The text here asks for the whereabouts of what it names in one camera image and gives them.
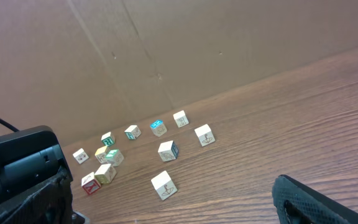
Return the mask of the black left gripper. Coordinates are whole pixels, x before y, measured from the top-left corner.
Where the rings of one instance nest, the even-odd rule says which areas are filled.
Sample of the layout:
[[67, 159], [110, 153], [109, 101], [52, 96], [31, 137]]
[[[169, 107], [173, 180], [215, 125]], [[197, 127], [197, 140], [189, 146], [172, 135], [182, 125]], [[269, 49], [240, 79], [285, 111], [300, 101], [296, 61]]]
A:
[[73, 223], [72, 178], [48, 126], [0, 136], [0, 224]]

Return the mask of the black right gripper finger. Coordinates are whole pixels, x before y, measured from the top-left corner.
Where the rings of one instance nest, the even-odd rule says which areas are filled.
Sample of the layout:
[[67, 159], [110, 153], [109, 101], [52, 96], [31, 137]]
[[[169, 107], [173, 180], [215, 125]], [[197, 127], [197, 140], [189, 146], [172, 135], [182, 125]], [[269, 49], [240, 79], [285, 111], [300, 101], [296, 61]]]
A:
[[358, 213], [301, 182], [280, 175], [272, 187], [281, 224], [358, 224]]

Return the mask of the cream block red letter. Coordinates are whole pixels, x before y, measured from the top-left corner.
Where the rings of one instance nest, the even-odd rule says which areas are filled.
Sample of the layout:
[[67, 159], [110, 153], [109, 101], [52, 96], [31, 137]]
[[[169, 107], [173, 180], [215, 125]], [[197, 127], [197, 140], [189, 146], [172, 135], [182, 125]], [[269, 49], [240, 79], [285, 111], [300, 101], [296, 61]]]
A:
[[97, 180], [94, 172], [91, 172], [81, 179], [81, 187], [88, 195], [92, 195], [101, 188], [101, 184]]

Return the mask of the yellow S wooden block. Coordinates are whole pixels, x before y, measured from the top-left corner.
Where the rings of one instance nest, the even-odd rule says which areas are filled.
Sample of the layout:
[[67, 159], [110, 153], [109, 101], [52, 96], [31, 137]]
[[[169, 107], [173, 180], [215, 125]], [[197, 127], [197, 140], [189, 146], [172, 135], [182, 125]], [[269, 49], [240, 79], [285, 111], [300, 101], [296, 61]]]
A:
[[103, 164], [94, 173], [94, 176], [101, 184], [110, 184], [116, 174], [117, 171], [111, 164]]

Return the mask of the cream turtle wooden block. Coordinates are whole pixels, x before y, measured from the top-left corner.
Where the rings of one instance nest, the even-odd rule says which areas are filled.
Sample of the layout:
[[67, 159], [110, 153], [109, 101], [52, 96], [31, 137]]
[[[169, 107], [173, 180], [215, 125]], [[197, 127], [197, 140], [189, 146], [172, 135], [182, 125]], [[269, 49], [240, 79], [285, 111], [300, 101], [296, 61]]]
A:
[[167, 141], [160, 144], [158, 154], [164, 162], [172, 161], [178, 157], [178, 148], [174, 141]]

